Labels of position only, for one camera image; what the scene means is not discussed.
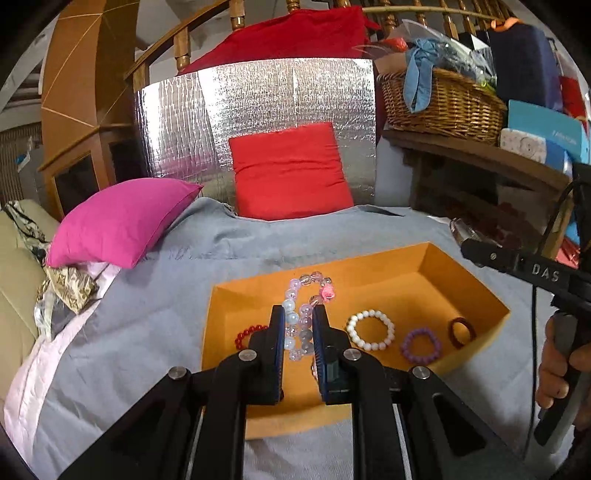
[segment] white bedsheet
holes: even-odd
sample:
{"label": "white bedsheet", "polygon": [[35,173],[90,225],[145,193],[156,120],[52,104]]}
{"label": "white bedsheet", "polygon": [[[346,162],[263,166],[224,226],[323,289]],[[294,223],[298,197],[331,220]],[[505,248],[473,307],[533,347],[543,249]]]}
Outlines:
{"label": "white bedsheet", "polygon": [[96,310],[100,299],[120,270],[115,265],[108,265],[106,268],[103,266],[100,269],[100,274],[96,277],[99,285],[99,291],[94,296],[96,301],[75,316],[53,341],[47,340],[44,336],[39,337],[31,354],[12,380],[4,405],[4,423],[8,436],[26,463],[31,459],[41,407],[61,356]]}

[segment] crumpled fabric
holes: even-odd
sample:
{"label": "crumpled fabric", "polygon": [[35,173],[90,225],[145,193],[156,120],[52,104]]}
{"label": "crumpled fabric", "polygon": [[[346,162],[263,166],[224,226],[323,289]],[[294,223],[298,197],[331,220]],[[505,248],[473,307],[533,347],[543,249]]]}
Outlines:
{"label": "crumpled fabric", "polygon": [[76,267],[45,267],[44,271],[47,278],[37,291],[34,318],[40,335],[53,340],[67,324],[69,312],[80,314],[98,285],[88,273]]}
{"label": "crumpled fabric", "polygon": [[406,52],[407,73],[403,98],[411,113],[422,112],[431,103],[433,67],[437,63],[437,40],[417,38],[415,46]]}
{"label": "crumpled fabric", "polygon": [[17,200],[7,202],[4,206],[4,212],[16,226],[23,243],[43,267],[49,242],[47,242],[39,226],[25,214]]}

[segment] metal screw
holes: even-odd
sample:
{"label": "metal screw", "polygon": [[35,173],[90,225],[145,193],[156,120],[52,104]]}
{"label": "metal screw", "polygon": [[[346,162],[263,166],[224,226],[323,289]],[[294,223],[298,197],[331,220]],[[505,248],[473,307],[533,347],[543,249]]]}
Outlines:
{"label": "metal screw", "polygon": [[238,354],[238,358],[243,362],[251,362],[256,358],[256,352],[254,350],[242,350]]}
{"label": "metal screw", "polygon": [[352,360],[353,362],[355,362],[356,360],[359,360],[361,358],[361,352],[356,348],[347,348],[347,350],[343,352],[343,356],[347,360]]}
{"label": "metal screw", "polygon": [[431,376],[431,371],[427,367],[413,368],[413,375],[421,380],[426,380]]}
{"label": "metal screw", "polygon": [[172,367],[168,370],[168,376],[173,380],[180,380],[187,374],[187,369],[185,367]]}

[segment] human hand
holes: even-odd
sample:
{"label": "human hand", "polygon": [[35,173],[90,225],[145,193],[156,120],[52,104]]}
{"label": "human hand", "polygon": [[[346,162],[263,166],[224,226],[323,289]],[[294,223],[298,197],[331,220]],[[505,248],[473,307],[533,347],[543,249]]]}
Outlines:
{"label": "human hand", "polygon": [[[591,343],[575,350],[569,358],[572,367],[581,372],[591,372]],[[569,393],[569,385],[562,378],[567,370],[566,358],[554,345],[554,318],[546,323],[546,341],[540,363],[540,384],[535,399],[541,408],[550,408],[555,398],[564,398]],[[583,401],[573,422],[577,430],[591,426],[591,392]]]}

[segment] red cushion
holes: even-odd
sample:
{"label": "red cushion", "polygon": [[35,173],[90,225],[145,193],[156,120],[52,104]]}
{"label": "red cushion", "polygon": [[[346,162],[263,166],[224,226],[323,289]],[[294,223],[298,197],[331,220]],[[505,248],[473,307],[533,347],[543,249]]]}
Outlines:
{"label": "red cushion", "polygon": [[330,122],[229,140],[238,213],[281,220],[353,206]]}
{"label": "red cushion", "polygon": [[379,25],[364,16],[359,6],[295,10],[290,15],[236,30],[180,74],[239,61],[311,57],[358,59],[362,52],[354,47],[367,42],[366,27],[379,29]]}

